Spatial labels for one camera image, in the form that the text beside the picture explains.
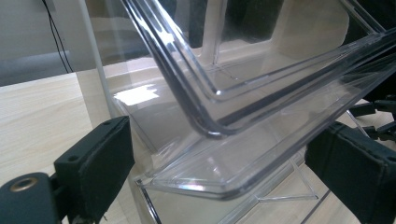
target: clear acrylic box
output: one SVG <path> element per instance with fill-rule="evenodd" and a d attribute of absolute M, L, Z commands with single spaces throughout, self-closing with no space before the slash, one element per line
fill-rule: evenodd
<path fill-rule="evenodd" d="M 118 43 L 102 80 L 147 190 L 244 197 L 396 70 L 396 29 L 361 1 L 121 2 L 111 31 L 137 47 Z"/>

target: wire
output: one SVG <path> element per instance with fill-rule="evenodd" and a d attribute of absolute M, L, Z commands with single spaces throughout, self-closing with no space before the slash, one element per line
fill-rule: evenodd
<path fill-rule="evenodd" d="M 67 69 L 66 64 L 64 63 L 64 58 L 65 58 L 65 60 L 67 62 L 67 65 L 70 68 L 70 71 L 74 72 L 72 66 L 70 65 L 69 60 L 67 59 L 67 56 L 66 56 L 66 53 L 65 53 L 65 50 L 64 50 L 64 44 L 62 43 L 62 39 L 61 39 L 61 37 L 59 35 L 58 29 L 56 28 L 55 22 L 53 21 L 53 18 L 52 18 L 51 14 L 50 14 L 50 10 L 49 10 L 49 7 L 47 5 L 47 2 L 46 2 L 46 0 L 42 0 L 42 2 L 43 2 L 44 6 L 45 6 L 45 8 L 47 10 L 48 15 L 49 15 L 49 26 L 50 26 L 50 29 L 51 29 L 51 32 L 52 32 L 52 36 L 53 36 L 53 38 L 55 40 L 55 45 L 56 45 L 56 49 L 58 50 L 59 57 L 61 58 L 62 64 L 64 65 L 64 69 L 66 70 L 67 73 L 69 73 L 69 70 Z M 61 44 L 62 52 L 64 53 L 64 58 L 62 57 L 61 51 L 59 50 L 58 40 L 56 39 L 55 33 L 53 32 L 54 28 L 55 28 L 56 35 L 58 36 L 59 42 Z"/>

